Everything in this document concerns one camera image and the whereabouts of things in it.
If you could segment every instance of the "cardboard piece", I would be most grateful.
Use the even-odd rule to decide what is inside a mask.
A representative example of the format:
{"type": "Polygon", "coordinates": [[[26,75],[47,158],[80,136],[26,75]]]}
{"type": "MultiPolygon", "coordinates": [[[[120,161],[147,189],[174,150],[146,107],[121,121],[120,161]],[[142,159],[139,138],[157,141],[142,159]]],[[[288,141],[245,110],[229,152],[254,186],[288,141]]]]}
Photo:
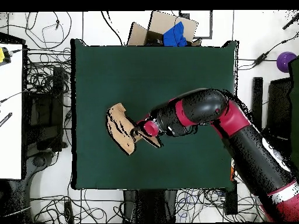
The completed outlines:
{"type": "Polygon", "coordinates": [[[121,103],[118,103],[108,109],[106,114],[106,126],[113,140],[128,155],[136,150],[136,142],[145,139],[149,144],[156,148],[160,148],[161,144],[156,137],[145,135],[142,131],[133,133],[135,127],[133,123],[125,115],[126,109],[121,103]]]}
{"type": "Polygon", "coordinates": [[[179,22],[182,22],[184,25],[183,36],[186,38],[188,45],[192,45],[198,23],[194,20],[176,17],[159,11],[152,12],[148,30],[136,22],[132,23],[127,45],[144,46],[147,40],[163,40],[163,34],[179,22]]]}

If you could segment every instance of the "blue object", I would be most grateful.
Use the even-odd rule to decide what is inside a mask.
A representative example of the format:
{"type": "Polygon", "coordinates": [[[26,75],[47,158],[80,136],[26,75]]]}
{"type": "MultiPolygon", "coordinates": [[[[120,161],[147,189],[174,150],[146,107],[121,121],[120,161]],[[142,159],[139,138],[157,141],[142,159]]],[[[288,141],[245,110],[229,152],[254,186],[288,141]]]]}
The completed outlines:
{"type": "Polygon", "coordinates": [[[164,46],[176,46],[176,47],[186,46],[187,41],[183,36],[183,32],[184,32],[184,25],[182,22],[179,22],[163,35],[164,46]]]}

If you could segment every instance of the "green tablecloth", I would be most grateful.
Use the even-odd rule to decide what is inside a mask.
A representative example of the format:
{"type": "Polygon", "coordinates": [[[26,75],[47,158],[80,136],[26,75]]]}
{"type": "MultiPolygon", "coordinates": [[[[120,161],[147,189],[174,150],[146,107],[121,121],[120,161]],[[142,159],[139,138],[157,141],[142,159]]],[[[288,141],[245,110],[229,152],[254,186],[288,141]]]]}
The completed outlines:
{"type": "Polygon", "coordinates": [[[109,136],[105,114],[121,102],[138,121],[152,107],[193,89],[233,92],[235,49],[235,42],[225,48],[88,47],[72,40],[77,112],[72,186],[231,188],[231,157],[211,126],[196,135],[163,136],[161,149],[142,140],[127,156],[109,136]]]}

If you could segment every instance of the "black cable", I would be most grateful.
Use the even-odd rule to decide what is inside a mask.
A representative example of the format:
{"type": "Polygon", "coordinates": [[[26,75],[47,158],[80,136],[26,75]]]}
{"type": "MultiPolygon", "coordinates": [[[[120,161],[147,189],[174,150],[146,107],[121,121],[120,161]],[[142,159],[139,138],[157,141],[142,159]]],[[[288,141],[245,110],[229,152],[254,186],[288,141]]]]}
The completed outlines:
{"type": "MultiPolygon", "coordinates": [[[[49,214],[49,212],[47,211],[47,210],[45,210],[44,211],[44,209],[45,208],[49,208],[50,206],[53,206],[53,205],[56,205],[56,203],[58,203],[58,202],[61,202],[61,201],[65,201],[65,199],[67,199],[67,200],[70,200],[73,204],[75,204],[76,206],[78,206],[78,207],[81,207],[80,205],[78,205],[78,204],[76,204],[75,203],[75,201],[81,201],[81,200],[74,200],[74,199],[72,199],[72,198],[70,198],[69,196],[64,196],[64,195],[56,195],[56,196],[52,196],[52,197],[62,197],[62,198],[60,198],[60,199],[55,199],[55,198],[53,198],[53,199],[51,199],[51,201],[41,210],[41,212],[40,213],[38,213],[36,216],[35,216],[35,221],[34,222],[36,222],[36,220],[38,219],[38,217],[39,217],[39,215],[41,215],[42,213],[48,213],[49,214]]],[[[34,199],[30,199],[31,201],[34,201],[34,200],[50,200],[50,199],[48,199],[48,197],[42,197],[42,198],[34,198],[34,199]]],[[[119,208],[119,211],[117,212],[117,215],[114,215],[113,217],[111,217],[109,220],[107,220],[107,213],[103,210],[103,209],[101,209],[101,208],[90,208],[89,206],[88,206],[88,209],[85,209],[84,207],[81,207],[81,210],[83,209],[83,211],[81,211],[81,213],[78,213],[78,214],[76,214],[76,215],[74,215],[74,218],[77,218],[78,220],[83,220],[83,219],[85,219],[85,218],[87,218],[87,217],[92,217],[92,219],[97,223],[97,221],[96,221],[96,219],[97,220],[101,220],[101,219],[103,219],[104,217],[106,217],[106,222],[109,222],[111,219],[113,219],[115,216],[119,216],[119,217],[121,217],[121,218],[125,218],[125,216],[123,215],[123,213],[122,213],[122,211],[121,211],[121,206],[124,204],[124,201],[122,200],[122,201],[120,201],[120,200],[103,200],[103,201],[111,201],[111,202],[119,202],[119,203],[121,203],[120,204],[120,208],[119,208]],[[103,213],[103,216],[101,217],[101,218],[96,218],[95,216],[93,216],[92,214],[95,212],[95,211],[102,211],[102,213],[103,213]],[[84,218],[80,218],[80,217],[77,217],[78,215],[80,215],[80,214],[83,214],[83,213],[87,213],[87,216],[86,217],[84,217],[84,218]]],[[[59,210],[58,210],[58,208],[56,207],[56,212],[58,213],[58,217],[60,217],[60,216],[62,216],[62,215],[64,215],[63,213],[60,213],[59,212],[59,210]]]]}
{"type": "Polygon", "coordinates": [[[263,62],[266,58],[267,58],[267,55],[277,46],[281,45],[281,44],[284,44],[290,40],[293,40],[293,39],[296,39],[297,37],[299,36],[299,31],[295,34],[294,37],[292,38],[289,38],[287,40],[283,40],[282,42],[276,44],[275,46],[273,46],[269,51],[267,51],[266,53],[263,53],[262,55],[260,55],[257,59],[254,60],[254,62],[251,64],[253,65],[251,68],[248,68],[248,69],[240,69],[240,67],[238,68],[238,70],[240,71],[247,71],[249,69],[252,69],[254,68],[255,66],[259,65],[261,62],[263,62]]]}
{"type": "Polygon", "coordinates": [[[7,14],[7,34],[9,35],[9,13],[7,14]]]}
{"type": "Polygon", "coordinates": [[[53,165],[55,165],[57,163],[58,157],[59,157],[59,152],[57,154],[56,162],[54,162],[53,164],[51,164],[51,166],[53,166],[53,165]]]}
{"type": "MultiPolygon", "coordinates": [[[[204,189],[202,189],[202,190],[198,190],[198,193],[197,193],[197,195],[194,195],[194,194],[191,194],[190,193],[190,191],[191,190],[183,190],[182,192],[180,192],[178,195],[177,195],[177,203],[176,203],[176,205],[175,205],[175,209],[176,208],[178,208],[178,211],[176,211],[176,215],[179,215],[181,218],[187,218],[187,216],[189,215],[189,222],[193,222],[197,217],[198,217],[198,215],[199,215],[199,213],[203,210],[203,207],[204,206],[209,206],[209,207],[215,207],[215,206],[217,206],[218,208],[221,208],[222,207],[222,204],[223,203],[221,203],[221,204],[215,204],[215,205],[213,205],[212,203],[206,203],[205,202],[205,200],[206,200],[206,197],[204,197],[204,201],[202,202],[201,200],[200,200],[200,196],[201,195],[203,195],[203,193],[205,192],[205,190],[204,189]],[[180,199],[179,200],[179,198],[180,198],[180,195],[182,195],[182,194],[184,194],[184,198],[182,198],[182,199],[180,199]],[[191,197],[192,198],[192,200],[193,200],[193,202],[187,202],[187,200],[188,200],[188,198],[189,197],[191,197]],[[184,207],[186,206],[186,205],[188,205],[188,204],[191,204],[191,205],[193,205],[194,207],[195,207],[195,205],[196,204],[202,204],[202,208],[198,211],[198,213],[197,214],[195,214],[195,208],[194,207],[187,207],[187,209],[185,209],[184,207]],[[179,212],[181,211],[181,210],[184,210],[184,213],[183,213],[183,215],[180,215],[179,214],[179,212]]],[[[214,193],[215,192],[215,190],[206,190],[207,191],[207,193],[214,193]]]]}
{"type": "Polygon", "coordinates": [[[118,216],[118,217],[120,217],[120,218],[122,218],[122,219],[125,219],[125,220],[127,220],[127,221],[129,221],[129,222],[131,221],[130,219],[126,218],[125,216],[123,216],[123,215],[119,215],[120,210],[121,210],[121,207],[123,206],[124,203],[125,203],[125,201],[121,202],[120,205],[119,205],[119,207],[116,207],[116,206],[113,207],[113,211],[114,211],[115,215],[113,215],[109,220],[107,220],[106,223],[109,223],[109,222],[110,222],[114,217],[116,217],[116,216],[118,216]]]}
{"type": "Polygon", "coordinates": [[[16,93],[16,94],[14,94],[14,95],[12,95],[12,96],[9,96],[9,97],[6,98],[6,99],[0,100],[0,103],[3,103],[3,102],[5,102],[5,101],[7,101],[8,99],[10,99],[11,97],[14,97],[14,96],[16,96],[16,95],[19,95],[19,94],[21,94],[21,93],[25,93],[25,92],[27,92],[27,90],[24,90],[24,91],[22,91],[22,92],[16,93]]]}
{"type": "Polygon", "coordinates": [[[66,134],[66,136],[67,136],[68,143],[72,146],[71,142],[70,142],[69,139],[68,139],[68,133],[67,133],[67,129],[66,129],[66,126],[67,126],[67,124],[69,123],[69,121],[71,120],[71,118],[69,118],[69,121],[67,122],[67,124],[65,124],[65,122],[66,122],[67,120],[68,120],[67,118],[65,118],[65,120],[64,120],[64,130],[65,130],[65,134],[66,134]]]}
{"type": "Polygon", "coordinates": [[[64,202],[65,202],[65,199],[71,201],[74,205],[80,207],[81,210],[83,209],[84,211],[82,211],[81,213],[86,212],[86,213],[88,214],[88,216],[90,216],[90,217],[97,223],[96,219],[95,219],[90,213],[87,212],[88,210],[86,210],[84,207],[82,207],[82,206],[76,204],[76,203],[75,203],[69,196],[63,196],[63,197],[60,198],[60,199],[57,199],[57,200],[51,200],[50,203],[49,203],[48,205],[46,205],[46,206],[45,206],[45,207],[44,207],[44,208],[43,208],[43,209],[42,209],[42,210],[41,210],[41,211],[34,217],[34,222],[36,222],[36,221],[38,220],[38,218],[39,218],[39,216],[40,216],[41,214],[43,214],[43,213],[48,213],[48,214],[49,214],[49,211],[56,211],[56,213],[57,213],[57,219],[56,219],[56,220],[58,220],[58,223],[61,224],[59,217],[60,217],[60,216],[64,216],[64,213],[59,212],[59,210],[58,210],[58,208],[57,208],[57,206],[56,206],[56,203],[58,203],[58,202],[60,202],[60,201],[64,201],[64,202]],[[53,206],[53,205],[55,206],[56,210],[54,210],[54,209],[49,209],[49,207],[50,207],[50,206],[53,206]]]}
{"type": "Polygon", "coordinates": [[[63,51],[59,53],[45,54],[40,53],[40,62],[32,62],[31,59],[28,57],[28,75],[27,75],[27,90],[28,92],[34,93],[44,93],[50,94],[52,97],[55,97],[57,101],[62,104],[64,107],[70,107],[65,105],[59,97],[61,97],[61,92],[54,93],[52,91],[53,85],[53,70],[54,67],[62,67],[64,69],[64,78],[63,78],[63,94],[67,95],[70,92],[70,87],[68,86],[70,83],[68,81],[70,76],[70,65],[71,61],[70,58],[65,58],[64,55],[68,53],[68,50],[65,48],[63,51]],[[58,56],[63,56],[66,61],[61,61],[58,56]]]}
{"type": "Polygon", "coordinates": [[[113,33],[115,33],[116,34],[116,36],[117,36],[117,38],[119,38],[119,41],[120,41],[120,45],[121,46],[123,46],[123,42],[121,41],[121,39],[120,39],[120,37],[119,37],[119,35],[115,32],[115,30],[111,27],[111,25],[108,23],[108,21],[106,20],[106,18],[105,18],[105,16],[104,16],[104,14],[103,14],[103,11],[101,11],[101,14],[102,14],[102,16],[103,16],[103,18],[104,18],[104,20],[105,20],[105,22],[107,23],[107,25],[110,27],[110,29],[113,31],[113,33]]]}
{"type": "MultiPolygon", "coordinates": [[[[181,193],[178,194],[178,198],[179,198],[179,196],[182,193],[185,193],[187,196],[190,195],[189,191],[190,190],[182,191],[181,193]]],[[[190,222],[194,222],[194,220],[199,216],[199,214],[203,210],[204,206],[217,208],[218,213],[222,216],[222,221],[224,221],[224,219],[225,219],[228,222],[251,222],[251,221],[248,221],[248,220],[246,220],[244,218],[243,214],[245,214],[245,215],[252,215],[252,216],[254,216],[253,221],[256,222],[258,214],[254,213],[254,212],[247,212],[247,211],[250,211],[251,209],[253,209],[254,206],[255,206],[254,198],[253,198],[253,196],[251,194],[248,197],[241,198],[239,200],[239,202],[242,201],[242,200],[246,200],[247,198],[250,198],[253,202],[250,203],[248,201],[249,204],[240,204],[239,203],[238,205],[244,205],[244,206],[249,206],[249,207],[240,210],[238,212],[238,214],[236,214],[236,215],[231,215],[232,219],[229,219],[228,216],[225,216],[224,213],[220,212],[220,209],[224,209],[223,201],[220,200],[220,196],[221,195],[220,195],[220,190],[219,189],[202,189],[202,190],[199,190],[198,193],[197,193],[197,199],[199,200],[199,204],[202,204],[203,206],[202,206],[201,209],[199,209],[199,211],[196,214],[193,213],[192,220],[190,220],[190,222]],[[200,196],[202,194],[204,195],[203,201],[200,200],[200,196]]],[[[176,208],[177,208],[177,206],[180,207],[179,203],[183,204],[183,206],[181,207],[181,208],[183,208],[187,204],[187,202],[186,202],[186,196],[185,196],[184,200],[185,200],[185,202],[182,201],[182,200],[180,200],[178,202],[178,204],[176,205],[176,208]]],[[[183,210],[185,211],[184,214],[185,214],[185,218],[186,218],[187,214],[189,214],[190,210],[189,209],[183,209],[183,210]]]]}
{"type": "Polygon", "coordinates": [[[176,41],[176,37],[175,37],[175,25],[173,26],[173,36],[174,36],[174,38],[175,38],[176,46],[178,47],[179,44],[178,44],[178,42],[176,41]]]}
{"type": "Polygon", "coordinates": [[[86,197],[85,197],[86,196],[86,192],[87,192],[87,189],[85,189],[85,192],[84,192],[84,201],[86,202],[89,211],[91,211],[91,208],[89,207],[89,204],[88,204],[88,202],[86,200],[86,197]]]}
{"type": "Polygon", "coordinates": [[[80,223],[82,223],[82,189],[80,190],[80,223]]]}
{"type": "MultiPolygon", "coordinates": [[[[48,197],[41,197],[41,198],[31,198],[30,201],[58,201],[58,199],[55,199],[54,197],[66,197],[64,195],[55,195],[55,196],[48,196],[48,197]]],[[[91,202],[123,202],[123,200],[110,200],[110,199],[85,199],[86,201],[91,202]]],[[[74,202],[80,202],[80,199],[73,199],[74,202]]]]}
{"type": "MultiPolygon", "coordinates": [[[[37,15],[38,15],[38,12],[36,13],[36,17],[35,17],[35,20],[34,20],[34,24],[33,24],[33,26],[32,26],[32,28],[31,29],[29,29],[28,28],[28,24],[29,24],[29,17],[30,17],[30,14],[31,14],[31,12],[29,12],[29,15],[28,15],[28,17],[26,16],[26,13],[25,13],[25,18],[26,18],[26,28],[25,28],[25,33],[26,33],[26,35],[35,43],[35,45],[36,46],[38,46],[38,48],[40,48],[40,49],[54,49],[54,48],[56,48],[56,47],[58,47],[58,46],[60,46],[65,40],[66,40],[66,38],[69,36],[69,33],[70,33],[70,31],[71,31],[71,28],[72,28],[72,18],[71,18],[71,16],[69,15],[69,13],[67,12],[67,14],[68,14],[68,17],[69,17],[69,20],[70,20],[70,25],[69,25],[69,30],[68,30],[68,34],[65,36],[65,37],[63,37],[62,38],[62,41],[61,42],[50,42],[50,41],[42,41],[40,38],[38,38],[32,31],[31,31],[31,29],[35,26],[35,23],[36,23],[36,19],[37,19],[37,15]],[[32,37],[30,37],[29,35],[28,35],[28,33],[27,33],[27,31],[30,31],[31,32],[31,34],[33,34],[41,43],[43,43],[43,44],[45,44],[45,46],[46,46],[46,44],[47,43],[58,43],[57,45],[55,45],[54,47],[40,47],[36,42],[35,42],[35,40],[32,38],[32,37]]],[[[53,25],[51,25],[51,26],[56,26],[56,27],[58,27],[57,25],[59,25],[60,27],[61,27],[61,30],[62,30],[62,33],[63,33],[63,28],[62,28],[62,25],[59,23],[59,20],[58,20],[58,17],[57,17],[57,24],[53,24],[53,25]]]]}
{"type": "Polygon", "coordinates": [[[68,197],[69,197],[69,186],[71,185],[71,181],[72,181],[72,172],[71,172],[71,178],[69,179],[68,187],[67,187],[68,197]]]}

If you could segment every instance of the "black border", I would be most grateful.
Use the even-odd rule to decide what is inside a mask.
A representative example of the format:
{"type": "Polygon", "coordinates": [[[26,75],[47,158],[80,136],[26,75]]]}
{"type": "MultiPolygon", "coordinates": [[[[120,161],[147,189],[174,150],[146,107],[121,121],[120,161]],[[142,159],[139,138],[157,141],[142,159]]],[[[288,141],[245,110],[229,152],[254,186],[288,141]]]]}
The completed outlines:
{"type": "MultiPolygon", "coordinates": [[[[26,40],[23,40],[22,38],[18,38],[15,36],[11,36],[6,33],[0,33],[0,43],[4,44],[21,44],[22,49],[27,49],[27,45],[25,45],[26,40]]],[[[22,91],[27,89],[27,50],[22,51],[23,55],[23,61],[22,61],[22,91]]],[[[27,138],[26,138],[26,133],[25,133],[25,124],[27,118],[24,117],[25,113],[25,94],[22,93],[22,127],[21,127],[21,132],[22,132],[22,146],[21,146],[21,179],[23,180],[26,177],[26,147],[27,147],[27,138]]],[[[0,180],[15,180],[15,179],[9,179],[9,178],[0,178],[0,180]]]]}
{"type": "MultiPolygon", "coordinates": [[[[294,75],[293,75],[293,67],[292,67],[292,63],[296,60],[299,60],[299,56],[297,56],[295,59],[291,60],[289,63],[288,63],[288,72],[290,74],[290,81],[291,81],[291,88],[290,90],[288,91],[288,94],[287,94],[287,98],[288,98],[288,101],[290,102],[290,108],[291,108],[291,119],[293,117],[293,104],[292,104],[292,101],[291,101],[291,91],[294,89],[294,75]]],[[[296,174],[297,174],[297,179],[299,179],[299,164],[295,164],[293,162],[293,152],[291,152],[291,156],[290,156],[290,160],[289,162],[291,163],[291,166],[293,168],[295,168],[296,170],[296,174]]]]}
{"type": "Polygon", "coordinates": [[[71,111],[72,111],[72,180],[71,188],[77,190],[77,112],[76,112],[76,45],[75,39],[71,39],[71,111]]]}

